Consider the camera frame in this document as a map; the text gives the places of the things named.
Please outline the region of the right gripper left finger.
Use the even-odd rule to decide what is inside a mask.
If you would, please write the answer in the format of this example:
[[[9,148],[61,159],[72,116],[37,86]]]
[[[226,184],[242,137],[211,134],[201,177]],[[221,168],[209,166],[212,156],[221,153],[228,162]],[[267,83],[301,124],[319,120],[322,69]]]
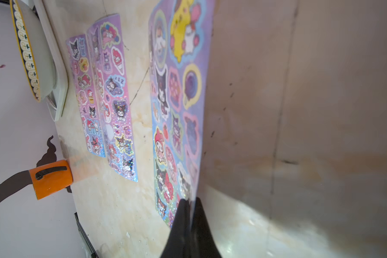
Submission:
[[[180,200],[174,223],[160,258],[190,257],[190,205]]]

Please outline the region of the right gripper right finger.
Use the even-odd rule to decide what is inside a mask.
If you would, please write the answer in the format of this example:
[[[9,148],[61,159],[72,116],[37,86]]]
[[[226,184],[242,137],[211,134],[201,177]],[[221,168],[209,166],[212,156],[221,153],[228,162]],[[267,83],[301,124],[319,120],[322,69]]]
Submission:
[[[221,258],[213,239],[201,199],[196,198],[191,226],[191,257]]]

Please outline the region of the remaining sticker sheet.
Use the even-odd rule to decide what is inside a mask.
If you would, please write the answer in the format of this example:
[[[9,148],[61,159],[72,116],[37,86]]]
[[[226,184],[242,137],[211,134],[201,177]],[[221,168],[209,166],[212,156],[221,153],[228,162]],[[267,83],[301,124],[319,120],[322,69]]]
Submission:
[[[156,209],[196,198],[215,1],[161,1],[148,23]]]

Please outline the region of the pink sticker sheet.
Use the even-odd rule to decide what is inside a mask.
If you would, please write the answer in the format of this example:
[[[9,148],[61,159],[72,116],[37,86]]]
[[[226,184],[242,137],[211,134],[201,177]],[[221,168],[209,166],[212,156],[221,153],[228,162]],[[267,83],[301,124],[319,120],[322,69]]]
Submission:
[[[100,112],[96,102],[86,37],[84,34],[73,36],[66,40],[66,45],[87,150],[104,158]]]
[[[105,155],[119,175],[138,181],[120,15],[99,19],[86,33]]]

